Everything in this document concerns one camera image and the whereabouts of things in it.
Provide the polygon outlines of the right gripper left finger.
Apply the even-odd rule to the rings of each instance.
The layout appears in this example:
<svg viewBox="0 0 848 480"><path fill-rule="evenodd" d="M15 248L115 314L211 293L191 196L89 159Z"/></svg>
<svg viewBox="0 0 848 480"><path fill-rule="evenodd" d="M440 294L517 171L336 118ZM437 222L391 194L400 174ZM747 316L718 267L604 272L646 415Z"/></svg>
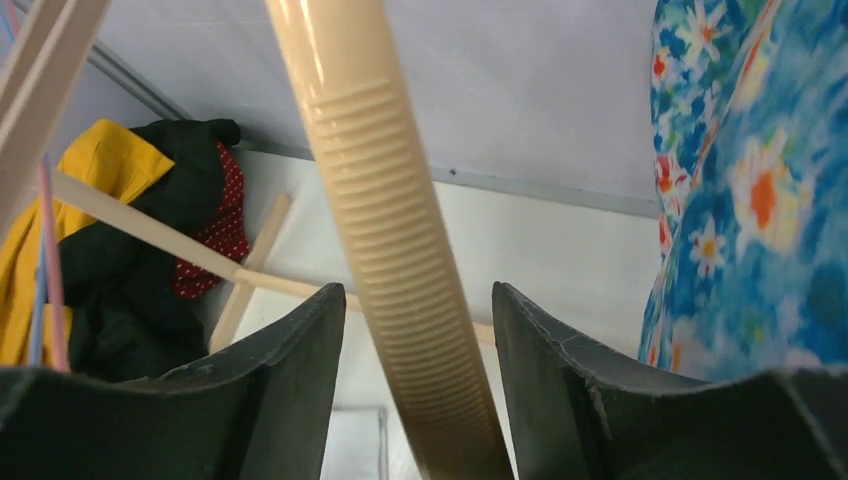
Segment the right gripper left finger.
<svg viewBox="0 0 848 480"><path fill-rule="evenodd" d="M283 318L154 379L1 372L5 479L316 479L346 312L332 283Z"/></svg>

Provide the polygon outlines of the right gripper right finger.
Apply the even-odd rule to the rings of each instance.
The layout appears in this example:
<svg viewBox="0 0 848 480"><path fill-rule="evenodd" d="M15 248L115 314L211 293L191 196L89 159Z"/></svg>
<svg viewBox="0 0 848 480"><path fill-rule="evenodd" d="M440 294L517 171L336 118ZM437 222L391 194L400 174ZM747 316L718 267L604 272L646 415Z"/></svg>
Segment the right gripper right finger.
<svg viewBox="0 0 848 480"><path fill-rule="evenodd" d="M492 289L522 479L843 479L847 372L704 383L644 365Z"/></svg>

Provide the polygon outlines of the blue floral skirt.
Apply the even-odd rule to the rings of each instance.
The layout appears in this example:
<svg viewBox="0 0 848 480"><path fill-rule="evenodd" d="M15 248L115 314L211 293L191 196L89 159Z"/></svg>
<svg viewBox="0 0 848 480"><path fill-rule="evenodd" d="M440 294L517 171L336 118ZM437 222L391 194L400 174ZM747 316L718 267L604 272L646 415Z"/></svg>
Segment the blue floral skirt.
<svg viewBox="0 0 848 480"><path fill-rule="evenodd" d="M847 363L847 5L661 1L661 267L638 350L705 381Z"/></svg>

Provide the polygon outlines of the wooden hanger front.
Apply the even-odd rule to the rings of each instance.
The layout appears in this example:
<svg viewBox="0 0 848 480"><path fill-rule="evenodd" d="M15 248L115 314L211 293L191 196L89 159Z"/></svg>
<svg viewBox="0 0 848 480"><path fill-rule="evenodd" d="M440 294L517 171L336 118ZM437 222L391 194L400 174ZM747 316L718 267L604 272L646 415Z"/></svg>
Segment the wooden hanger front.
<svg viewBox="0 0 848 480"><path fill-rule="evenodd" d="M271 1L267 9L422 475L511 478L383 3Z"/></svg>

